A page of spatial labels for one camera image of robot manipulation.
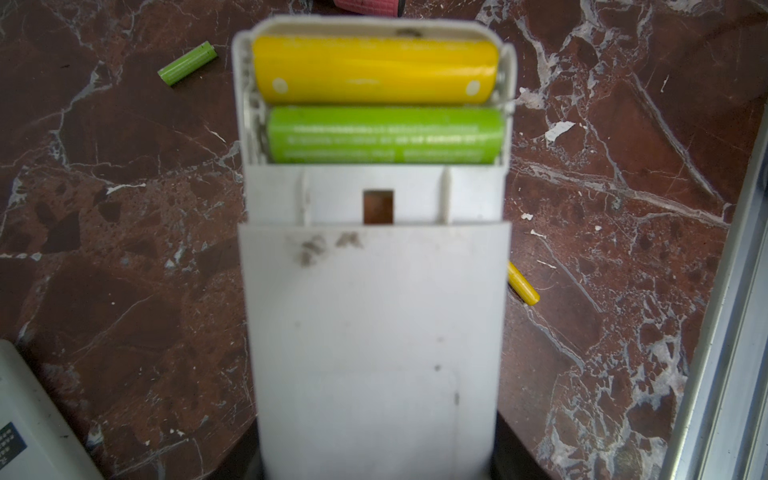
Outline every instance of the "black label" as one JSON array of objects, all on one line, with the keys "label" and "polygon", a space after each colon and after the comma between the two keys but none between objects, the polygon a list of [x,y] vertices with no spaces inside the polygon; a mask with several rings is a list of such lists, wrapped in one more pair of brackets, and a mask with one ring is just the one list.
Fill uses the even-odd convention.
[{"label": "black label", "polygon": [[0,429],[0,469],[5,467],[16,455],[23,452],[27,444],[22,436],[16,432],[13,423],[9,423]]}]

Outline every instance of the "white plastic device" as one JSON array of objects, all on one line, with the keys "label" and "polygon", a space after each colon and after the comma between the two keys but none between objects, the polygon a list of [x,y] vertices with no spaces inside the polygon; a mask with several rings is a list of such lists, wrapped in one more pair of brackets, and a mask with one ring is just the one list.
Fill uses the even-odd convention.
[{"label": "white plastic device", "polygon": [[103,480],[22,356],[0,339],[0,480]]},{"label": "white plastic device", "polygon": [[[270,164],[260,35],[487,40],[506,115],[493,165]],[[515,50],[474,22],[276,16],[233,40],[248,221],[240,256],[267,478],[487,478],[509,223]],[[392,225],[363,195],[393,194]]]}]

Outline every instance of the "silver metal track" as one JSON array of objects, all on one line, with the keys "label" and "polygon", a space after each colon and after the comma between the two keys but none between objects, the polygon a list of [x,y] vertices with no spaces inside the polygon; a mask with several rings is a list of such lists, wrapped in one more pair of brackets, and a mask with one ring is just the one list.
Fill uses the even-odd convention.
[{"label": "silver metal track", "polygon": [[768,478],[767,144],[768,108],[720,259],[662,480]]}]

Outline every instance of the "red marble surface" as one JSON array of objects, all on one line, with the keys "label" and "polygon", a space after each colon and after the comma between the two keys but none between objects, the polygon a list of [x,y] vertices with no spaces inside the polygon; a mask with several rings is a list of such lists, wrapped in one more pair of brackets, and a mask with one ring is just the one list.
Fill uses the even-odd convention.
[{"label": "red marble surface", "polygon": [[[256,415],[229,45],[289,0],[0,13],[0,336],[107,478],[201,478]],[[655,478],[768,97],[765,0],[427,0],[512,42],[499,409],[553,478]],[[208,40],[173,88],[156,70]],[[574,125],[554,141],[557,122]],[[532,215],[526,220],[523,214]]]}]

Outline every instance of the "square hole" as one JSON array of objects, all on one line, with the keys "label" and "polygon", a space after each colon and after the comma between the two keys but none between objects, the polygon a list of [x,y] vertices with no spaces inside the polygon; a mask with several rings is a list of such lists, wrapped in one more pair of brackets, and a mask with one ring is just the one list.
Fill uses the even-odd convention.
[{"label": "square hole", "polygon": [[394,219],[394,190],[364,190],[362,192],[362,222],[365,225],[392,225]]}]

